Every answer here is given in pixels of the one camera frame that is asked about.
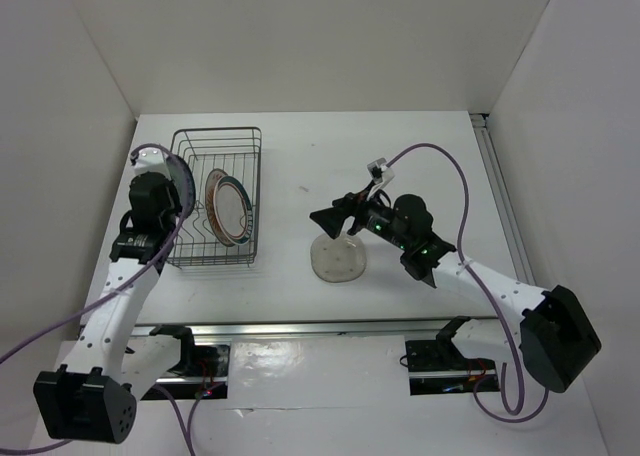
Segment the blue floral teal plate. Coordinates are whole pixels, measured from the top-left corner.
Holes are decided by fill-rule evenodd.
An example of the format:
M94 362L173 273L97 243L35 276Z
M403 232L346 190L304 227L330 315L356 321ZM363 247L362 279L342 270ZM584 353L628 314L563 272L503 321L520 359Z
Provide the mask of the blue floral teal plate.
M177 155L165 155L167 181L160 192L164 211L185 221L193 212L196 201L195 181L188 164Z

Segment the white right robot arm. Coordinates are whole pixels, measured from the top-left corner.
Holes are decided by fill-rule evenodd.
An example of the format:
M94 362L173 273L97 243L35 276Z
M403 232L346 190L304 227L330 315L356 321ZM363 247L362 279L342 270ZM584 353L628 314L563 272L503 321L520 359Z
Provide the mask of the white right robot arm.
M527 285L476 261L461 260L454 245L433 231L433 217L417 195L402 195L387 206L365 191L348 193L310 218L332 239L352 218L349 234L366 229L399 248L400 262L413 279L486 303L502 314L501 320L457 316L447 323L436 337L436 355L448 368L468 359L520 362L543 388L563 393L602 348L571 290Z

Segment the clear glass square plate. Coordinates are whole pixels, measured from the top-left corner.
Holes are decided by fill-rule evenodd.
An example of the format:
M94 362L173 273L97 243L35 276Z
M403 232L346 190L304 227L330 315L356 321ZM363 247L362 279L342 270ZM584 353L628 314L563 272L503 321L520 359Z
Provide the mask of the clear glass square plate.
M367 268L364 242L358 236L341 233L336 239L322 234L310 247L311 268L321 280L337 284L354 281Z

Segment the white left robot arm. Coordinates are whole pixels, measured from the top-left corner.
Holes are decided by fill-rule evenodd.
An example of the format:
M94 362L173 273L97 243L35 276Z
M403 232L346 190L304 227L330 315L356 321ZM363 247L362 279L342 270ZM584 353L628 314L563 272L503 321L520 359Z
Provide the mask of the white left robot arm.
M96 308L70 353L54 371L39 373L33 393L53 439L119 444L131 432L137 403L165 372L189 373L197 350L191 329L160 325L130 349L142 306L172 248L179 217L191 213L190 171L145 172L129 187L131 208L112 244L104 290L114 297Z

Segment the green red rimmed white plate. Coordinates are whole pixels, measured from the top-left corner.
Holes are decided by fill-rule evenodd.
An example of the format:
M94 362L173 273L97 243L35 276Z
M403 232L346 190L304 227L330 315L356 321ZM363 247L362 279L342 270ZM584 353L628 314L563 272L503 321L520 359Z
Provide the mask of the green red rimmed white plate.
M244 186L233 176L216 184L214 214L224 235L235 245L249 242L254 227L254 211Z

